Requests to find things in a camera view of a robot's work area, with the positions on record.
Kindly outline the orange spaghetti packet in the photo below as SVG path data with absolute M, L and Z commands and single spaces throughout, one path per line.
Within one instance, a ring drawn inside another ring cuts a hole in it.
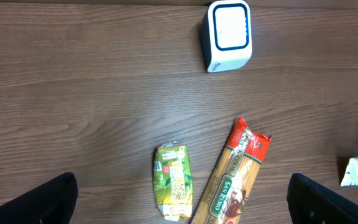
M 271 140 L 251 131 L 244 118 L 237 119 L 191 224 L 239 223 Z

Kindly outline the green juice carton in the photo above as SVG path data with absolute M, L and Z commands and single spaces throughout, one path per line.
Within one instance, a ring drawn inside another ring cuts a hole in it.
M 156 204 L 168 221 L 189 219 L 193 211 L 193 181 L 188 150 L 176 141 L 156 147 L 153 167 Z

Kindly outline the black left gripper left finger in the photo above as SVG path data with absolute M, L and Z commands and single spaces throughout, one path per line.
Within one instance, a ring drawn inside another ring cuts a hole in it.
M 63 173 L 1 205 L 0 224 L 69 223 L 77 198 L 74 173 Z

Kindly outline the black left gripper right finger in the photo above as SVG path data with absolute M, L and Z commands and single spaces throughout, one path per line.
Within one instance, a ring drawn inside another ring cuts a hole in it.
M 358 224 L 358 204 L 300 173 L 290 179 L 287 203 L 293 224 Z

